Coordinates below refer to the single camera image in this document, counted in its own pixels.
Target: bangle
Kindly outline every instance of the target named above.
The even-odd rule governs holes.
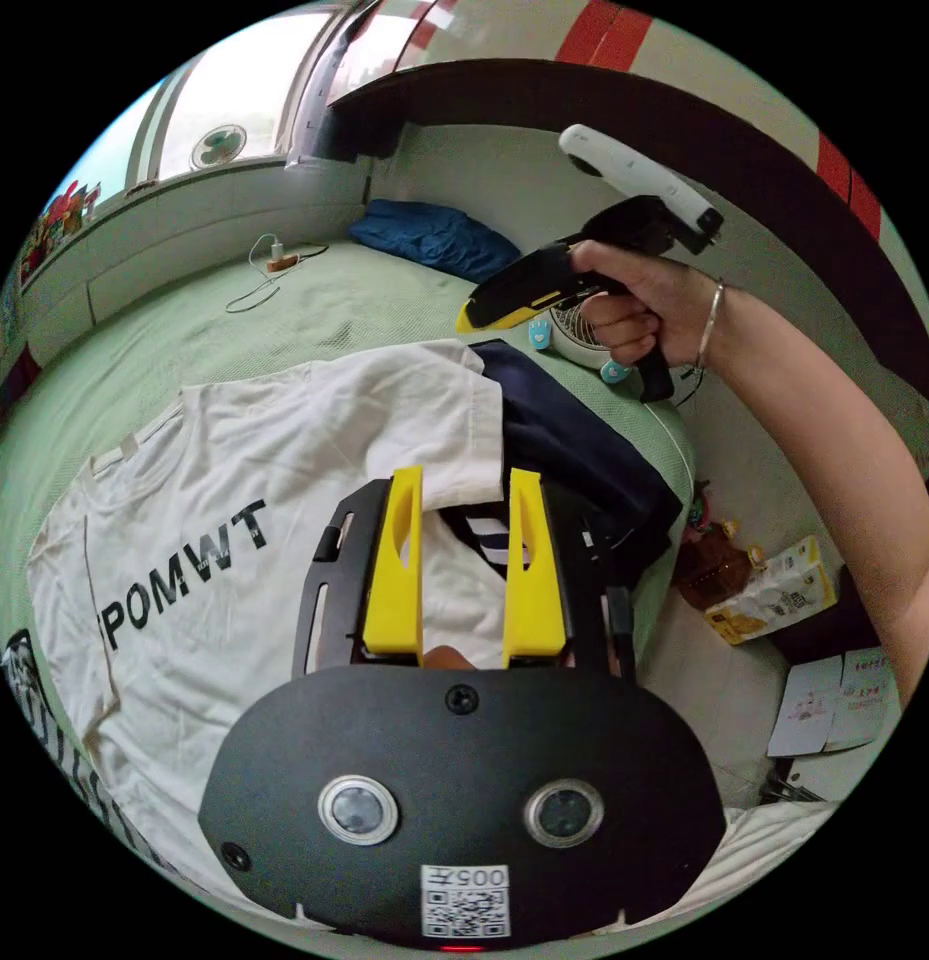
[[[724,297],[724,281],[718,280],[717,289],[714,291],[714,299],[711,301],[711,312],[708,315],[707,323],[704,326],[704,333],[701,336],[701,345],[697,348],[697,359],[694,361],[695,370],[704,369],[704,354],[707,352],[707,345],[711,341],[711,333],[714,330],[714,322],[717,320],[717,308],[721,305]]]

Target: snack bag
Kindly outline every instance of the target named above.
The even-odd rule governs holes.
[[[728,642],[743,643],[826,610],[837,596],[821,561],[817,537],[805,537],[754,573],[744,589],[704,611]]]

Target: wrist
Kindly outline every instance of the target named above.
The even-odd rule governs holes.
[[[750,294],[737,287],[725,287],[718,304],[714,329],[704,356],[704,367],[723,378],[742,353]]]

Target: camera lens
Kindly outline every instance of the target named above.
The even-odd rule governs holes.
[[[396,829],[397,802],[382,783],[370,777],[336,777],[317,799],[321,823],[338,840],[370,846]]]
[[[524,826],[545,847],[576,847],[604,818],[601,795],[583,780],[555,780],[535,791],[524,807]]]
[[[384,819],[380,800],[365,787],[346,787],[331,804],[331,816],[349,833],[373,833]]]
[[[542,804],[538,813],[541,829],[551,837],[573,837],[587,826],[591,802],[577,790],[558,790]]]

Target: white fan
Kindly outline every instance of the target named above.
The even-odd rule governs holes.
[[[205,133],[191,151],[191,169],[207,170],[230,163],[247,145],[247,131],[237,123],[225,123]]]
[[[565,301],[565,305],[551,307],[535,317],[528,328],[531,346],[536,350],[552,347],[578,366],[600,370],[605,383],[620,383],[631,368],[615,363],[607,347],[594,336],[591,325],[581,316],[583,302]]]

